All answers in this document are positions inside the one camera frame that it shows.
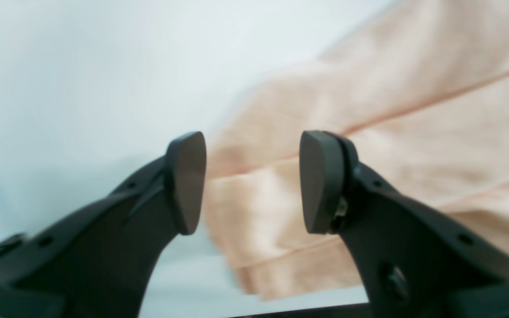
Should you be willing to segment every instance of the black rubber pad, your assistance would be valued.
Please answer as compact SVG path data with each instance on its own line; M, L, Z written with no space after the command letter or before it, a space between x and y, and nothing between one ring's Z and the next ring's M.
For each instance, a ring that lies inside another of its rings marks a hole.
M200 221L204 193L206 150L201 132L173 140L166 151L164 186L174 208L174 219L181 234L193 234Z
M343 149L337 138L322 131L305 131L300 140L300 182L305 228L329 232L343 191Z

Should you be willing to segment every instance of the white surface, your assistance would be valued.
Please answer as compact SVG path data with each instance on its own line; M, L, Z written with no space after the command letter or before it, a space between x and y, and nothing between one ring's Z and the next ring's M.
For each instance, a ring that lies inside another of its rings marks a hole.
M269 72L316 57L396 0L0 0L0 239L36 234L201 130ZM141 317L221 318L363 302L262 303L206 229L161 256Z

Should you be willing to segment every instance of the pink towel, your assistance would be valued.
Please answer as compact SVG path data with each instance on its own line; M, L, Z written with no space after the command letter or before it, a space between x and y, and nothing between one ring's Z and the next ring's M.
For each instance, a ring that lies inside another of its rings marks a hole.
M360 284L338 237L305 231L305 129L349 137L402 193L509 253L509 1L405 0L268 79L210 145L208 227L264 300Z

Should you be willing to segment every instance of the cloth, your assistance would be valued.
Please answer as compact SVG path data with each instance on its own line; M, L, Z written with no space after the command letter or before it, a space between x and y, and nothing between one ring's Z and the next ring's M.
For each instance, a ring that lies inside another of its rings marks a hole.
M349 137L402 193L509 253L509 1L405 0L273 75L230 120L210 145L205 216L265 300L360 284L338 237L305 231L305 129Z

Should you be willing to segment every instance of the peach fabric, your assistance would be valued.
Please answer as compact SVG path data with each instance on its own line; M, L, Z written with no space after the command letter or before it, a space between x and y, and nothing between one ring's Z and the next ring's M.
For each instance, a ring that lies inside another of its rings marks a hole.
M509 253L509 1L404 0L230 118L210 145L204 215L264 300L361 284L338 237L305 231L305 129L349 137L402 193Z

